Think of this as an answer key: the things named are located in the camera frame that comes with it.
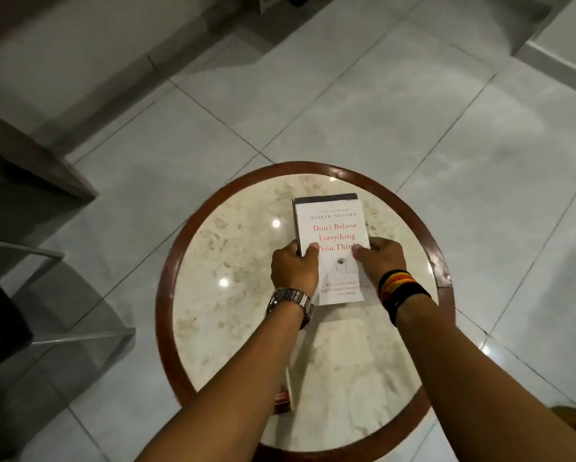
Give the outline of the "brown wooden furniture panel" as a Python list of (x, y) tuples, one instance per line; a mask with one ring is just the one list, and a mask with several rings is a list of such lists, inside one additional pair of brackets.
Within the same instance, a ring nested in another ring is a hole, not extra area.
[(0, 157), (86, 203), (98, 196), (92, 185), (72, 166), (2, 119)]

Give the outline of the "silver metal wristwatch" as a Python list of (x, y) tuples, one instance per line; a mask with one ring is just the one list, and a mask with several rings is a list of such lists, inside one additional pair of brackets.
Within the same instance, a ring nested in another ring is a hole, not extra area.
[(273, 291), (269, 298), (267, 308), (265, 310), (265, 317), (277, 307), (280, 303), (293, 303), (298, 305), (303, 312), (300, 329), (304, 329), (311, 321), (315, 306), (312, 303), (311, 297), (298, 289), (278, 287)]

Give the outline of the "round marble table wooden rim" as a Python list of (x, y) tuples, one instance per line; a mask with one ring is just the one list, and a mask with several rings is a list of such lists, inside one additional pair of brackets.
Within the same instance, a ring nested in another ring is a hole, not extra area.
[[(371, 236), (398, 241), (407, 270), (455, 321), (453, 282), (438, 244), (391, 190), (353, 170), (284, 162), (223, 186), (189, 218), (164, 263), (156, 297), (162, 365), (190, 403), (264, 318), (273, 251), (295, 236), (292, 200), (356, 193)], [(377, 297), (317, 307), (289, 364), (292, 412), (272, 416), (255, 462), (392, 462), (412, 450), (433, 412)]]

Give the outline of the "red yellow striped wristband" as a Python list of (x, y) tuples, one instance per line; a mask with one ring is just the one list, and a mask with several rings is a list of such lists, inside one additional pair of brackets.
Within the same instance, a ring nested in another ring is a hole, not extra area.
[(391, 294), (400, 286), (406, 284), (417, 284), (418, 282), (414, 277), (405, 270), (391, 270), (382, 275), (378, 282), (378, 298), (381, 303), (384, 303)]

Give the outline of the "person's right forearm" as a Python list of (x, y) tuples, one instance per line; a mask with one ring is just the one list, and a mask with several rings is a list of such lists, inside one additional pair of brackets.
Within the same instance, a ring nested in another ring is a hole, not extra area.
[(576, 462), (576, 431), (448, 322), (431, 298), (408, 298), (396, 327), (460, 462)]

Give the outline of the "person's left hand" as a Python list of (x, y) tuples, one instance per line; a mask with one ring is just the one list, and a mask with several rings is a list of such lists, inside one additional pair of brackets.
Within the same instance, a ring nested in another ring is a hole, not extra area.
[(277, 249), (271, 259), (271, 281), (273, 286), (298, 289), (314, 297), (319, 281), (318, 259), (303, 259), (297, 240)]

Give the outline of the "white paperback book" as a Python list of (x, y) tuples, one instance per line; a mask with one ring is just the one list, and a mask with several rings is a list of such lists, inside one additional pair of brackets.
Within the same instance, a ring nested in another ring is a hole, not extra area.
[(352, 251), (369, 248), (362, 203), (355, 193), (308, 196), (292, 201), (301, 255), (317, 243), (319, 281), (313, 303), (335, 305), (362, 302), (371, 284)]

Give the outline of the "person's left forearm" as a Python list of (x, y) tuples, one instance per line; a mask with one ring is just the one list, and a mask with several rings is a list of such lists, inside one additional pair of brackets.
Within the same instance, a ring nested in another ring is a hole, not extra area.
[(303, 319), (299, 305), (279, 303), (135, 462), (250, 462)]

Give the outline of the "black chair with metal frame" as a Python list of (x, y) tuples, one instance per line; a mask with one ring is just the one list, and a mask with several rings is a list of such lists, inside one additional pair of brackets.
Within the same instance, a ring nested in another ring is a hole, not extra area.
[(130, 339), (136, 335), (133, 327), (87, 333), (56, 333), (36, 335), (32, 332), (19, 307), (0, 286), (0, 364), (31, 347), (61, 346), (100, 339)]

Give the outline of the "person's right hand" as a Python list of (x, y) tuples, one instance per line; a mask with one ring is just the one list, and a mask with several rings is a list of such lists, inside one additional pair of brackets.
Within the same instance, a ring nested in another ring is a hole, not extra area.
[(382, 275), (391, 270), (406, 270), (406, 260), (400, 243), (381, 237), (369, 237), (371, 260), (361, 263), (362, 268), (374, 287), (378, 286)]

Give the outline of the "black book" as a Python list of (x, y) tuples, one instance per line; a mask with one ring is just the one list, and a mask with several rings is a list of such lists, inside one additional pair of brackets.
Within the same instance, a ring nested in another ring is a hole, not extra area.
[(311, 243), (323, 251), (350, 250), (368, 245), (362, 203), (355, 193), (301, 196), (292, 200), (300, 254)]

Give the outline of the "small red box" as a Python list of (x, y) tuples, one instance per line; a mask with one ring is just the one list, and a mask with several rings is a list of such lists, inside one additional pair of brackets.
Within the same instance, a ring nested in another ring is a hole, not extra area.
[(282, 384), (274, 402), (274, 415), (290, 413), (293, 410), (292, 391), (287, 384)]

